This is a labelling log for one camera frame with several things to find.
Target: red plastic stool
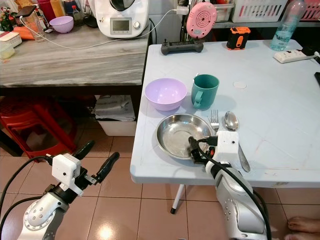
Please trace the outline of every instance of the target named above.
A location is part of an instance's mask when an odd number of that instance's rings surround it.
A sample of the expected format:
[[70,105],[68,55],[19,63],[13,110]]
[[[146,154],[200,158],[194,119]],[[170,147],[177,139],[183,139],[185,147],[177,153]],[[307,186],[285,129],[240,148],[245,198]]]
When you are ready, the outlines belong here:
[[[71,131],[67,134],[56,121],[64,119],[71,123]],[[62,151],[76,150],[74,139],[77,133],[76,123],[59,106],[47,97],[6,97],[0,102],[0,122],[12,135],[29,158],[45,154],[57,155]],[[32,131],[38,135],[43,132],[41,125],[58,144],[47,149],[32,151],[27,138]]]

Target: lavender plastic bowl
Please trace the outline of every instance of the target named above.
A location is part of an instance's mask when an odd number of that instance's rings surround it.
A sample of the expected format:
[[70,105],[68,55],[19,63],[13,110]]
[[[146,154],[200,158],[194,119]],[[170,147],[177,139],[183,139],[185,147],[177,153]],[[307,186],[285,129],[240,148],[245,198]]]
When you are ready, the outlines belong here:
[[49,24],[61,34],[70,32],[74,27],[74,18],[72,16],[60,16],[52,19]]
[[178,108],[187,95],[187,87],[174,78],[159,78],[145,88],[145,96],[160,111]]

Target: pink speaker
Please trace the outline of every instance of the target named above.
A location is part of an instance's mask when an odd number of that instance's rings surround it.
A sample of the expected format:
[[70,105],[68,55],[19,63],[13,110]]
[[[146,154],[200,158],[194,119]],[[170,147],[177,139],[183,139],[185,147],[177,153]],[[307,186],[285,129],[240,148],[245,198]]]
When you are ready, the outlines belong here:
[[196,39],[206,36],[217,20],[217,10],[210,2],[199,2],[190,11],[186,21],[188,34]]

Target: shelf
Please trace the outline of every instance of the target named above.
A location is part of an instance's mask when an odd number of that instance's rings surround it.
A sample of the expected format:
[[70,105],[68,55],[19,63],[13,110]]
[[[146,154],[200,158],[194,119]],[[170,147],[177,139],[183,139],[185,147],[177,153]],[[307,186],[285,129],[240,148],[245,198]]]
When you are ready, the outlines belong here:
[[[213,29],[229,29],[232,27],[248,27],[248,28],[277,28],[280,25],[280,21],[276,22],[237,22],[232,21],[216,22],[213,25]],[[312,28],[320,27],[320,21],[301,21],[298,27]]]

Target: stainless steel plate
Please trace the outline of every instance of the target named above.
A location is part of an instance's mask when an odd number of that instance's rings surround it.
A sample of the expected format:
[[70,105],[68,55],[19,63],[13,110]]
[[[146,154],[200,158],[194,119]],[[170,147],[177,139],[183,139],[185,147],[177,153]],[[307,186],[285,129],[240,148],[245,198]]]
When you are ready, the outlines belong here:
[[[179,113],[164,118],[156,130],[156,138],[160,148],[171,157],[191,159],[189,137],[196,140],[212,136],[213,131],[208,123],[198,116]],[[200,144],[203,151],[207,146]]]

